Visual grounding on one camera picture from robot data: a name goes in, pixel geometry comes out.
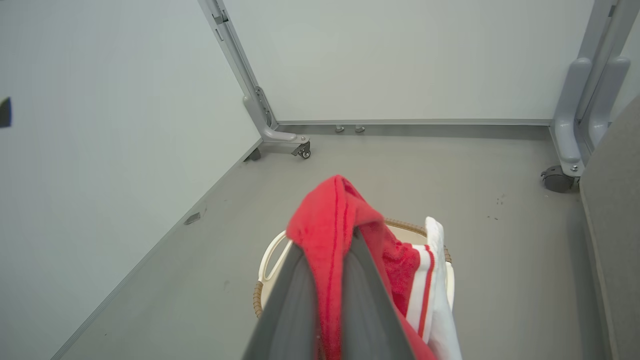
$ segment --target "white wall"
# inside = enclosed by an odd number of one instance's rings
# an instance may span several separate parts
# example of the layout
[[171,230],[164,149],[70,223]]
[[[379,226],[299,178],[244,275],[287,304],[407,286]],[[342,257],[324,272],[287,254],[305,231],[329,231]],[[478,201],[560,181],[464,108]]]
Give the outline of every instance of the white wall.
[[50,359],[259,139],[197,0],[0,1],[0,359]]
[[620,55],[631,60],[631,66],[622,83],[620,93],[611,110],[611,120],[616,120],[620,113],[627,107],[631,100],[640,95],[640,13],[636,17],[627,42]]
[[228,0],[278,120],[551,119],[593,0]]

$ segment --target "red towel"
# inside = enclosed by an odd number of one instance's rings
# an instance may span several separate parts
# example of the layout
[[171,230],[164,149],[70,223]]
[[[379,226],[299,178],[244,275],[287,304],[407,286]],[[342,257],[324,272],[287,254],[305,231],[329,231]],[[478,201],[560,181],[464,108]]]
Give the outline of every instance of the red towel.
[[326,358],[340,359],[342,260],[351,246],[356,226],[394,301],[416,359],[435,360],[429,347],[404,318],[413,275],[420,265],[419,253],[409,244],[398,241],[385,225],[382,215],[340,175],[325,180],[310,192],[287,226],[287,236],[305,252],[316,280]]

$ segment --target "wall baseboard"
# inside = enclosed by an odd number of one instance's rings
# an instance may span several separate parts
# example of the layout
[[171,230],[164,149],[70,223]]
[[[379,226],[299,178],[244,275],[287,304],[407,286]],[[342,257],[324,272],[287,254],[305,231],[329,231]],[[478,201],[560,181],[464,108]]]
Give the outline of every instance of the wall baseboard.
[[278,120],[281,125],[526,125],[550,126],[551,119]]
[[200,200],[198,200],[191,207],[191,209],[189,209],[189,211],[160,239],[160,241],[158,241],[158,243],[154,245],[154,247],[152,247],[151,250],[149,250],[147,255],[145,255],[142,258],[142,260],[140,260],[140,262],[127,274],[127,276],[125,276],[124,279],[120,281],[118,286],[116,286],[115,289],[113,289],[113,291],[91,313],[91,315],[89,315],[89,317],[82,323],[82,325],[80,325],[78,330],[76,330],[73,333],[73,335],[71,335],[69,340],[67,340],[62,345],[62,347],[53,355],[51,360],[60,360],[65,355],[65,353],[69,350],[69,348],[76,342],[76,340],[78,340],[80,335],[82,335],[82,333],[84,333],[85,330],[87,330],[87,328],[91,326],[93,321],[103,312],[103,310],[105,310],[105,308],[107,308],[107,306],[109,306],[109,303],[111,303],[111,301],[118,295],[118,293],[120,293],[120,289],[122,289],[127,284],[129,279],[133,277],[138,272],[138,270],[145,265],[145,263],[147,263],[147,261],[157,252],[157,250],[164,243],[166,243],[167,239],[176,231],[176,229],[182,226],[183,223],[187,220],[187,218],[189,218],[189,216],[191,216],[191,214],[200,207],[204,199],[208,198],[208,196],[218,188],[218,186],[222,183],[222,181],[227,177],[229,172],[235,169],[238,166],[238,164],[242,163],[244,159],[246,159],[249,156],[249,154],[251,154],[253,150],[255,150],[261,143],[262,143],[262,139],[259,139],[255,144],[253,144],[249,148],[249,150],[247,150],[247,152],[244,155],[242,155],[242,157],[238,159],[238,161],[236,161],[236,163],[234,163],[234,165],[229,170],[227,170],[227,172],[225,172],[225,174],[222,175],[222,177],[218,181],[216,181],[215,184],[213,184],[211,189],[207,190],[207,192],[204,195],[202,195]]

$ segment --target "caster wheel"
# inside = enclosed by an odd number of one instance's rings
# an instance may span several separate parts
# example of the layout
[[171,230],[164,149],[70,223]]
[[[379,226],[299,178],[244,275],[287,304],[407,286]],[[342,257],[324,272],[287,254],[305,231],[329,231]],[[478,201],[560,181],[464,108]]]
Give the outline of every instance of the caster wheel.
[[309,156],[311,156],[311,142],[305,142],[303,144],[300,144],[300,146],[298,146],[295,150],[293,150],[291,155],[293,156],[300,155],[300,157],[303,159],[309,159]]
[[244,159],[245,161],[249,161],[249,160],[253,160],[253,161],[257,161],[260,160],[260,158],[262,157],[262,154],[260,153],[260,150],[255,149],[251,152],[251,154],[249,154],[249,156],[247,156],[246,159]]
[[540,176],[545,188],[557,193],[567,192],[573,186],[575,179],[573,176],[565,175],[560,165],[546,169]]

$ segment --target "basket handle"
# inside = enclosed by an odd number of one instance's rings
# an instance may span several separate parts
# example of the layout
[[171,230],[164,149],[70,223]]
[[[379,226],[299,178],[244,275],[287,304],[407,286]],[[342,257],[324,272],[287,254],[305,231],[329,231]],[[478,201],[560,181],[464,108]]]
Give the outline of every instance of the basket handle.
[[289,248],[291,247],[291,243],[292,243],[291,240],[289,240],[289,242],[287,243],[287,246],[284,248],[284,250],[282,251],[282,254],[278,258],[278,261],[276,261],[276,264],[273,265],[273,268],[267,275],[266,273],[267,265],[269,264],[269,260],[271,260],[271,255],[273,255],[273,251],[278,247],[278,244],[280,244],[280,242],[286,238],[287,238],[287,232],[286,231],[281,232],[278,236],[276,236],[271,241],[271,243],[269,244],[269,247],[267,248],[267,251],[264,252],[264,255],[262,256],[262,261],[260,262],[260,268],[258,269],[258,281],[260,281],[261,283],[264,284],[266,281],[271,280],[271,277],[273,276],[273,272],[284,261],[284,257],[287,255]]

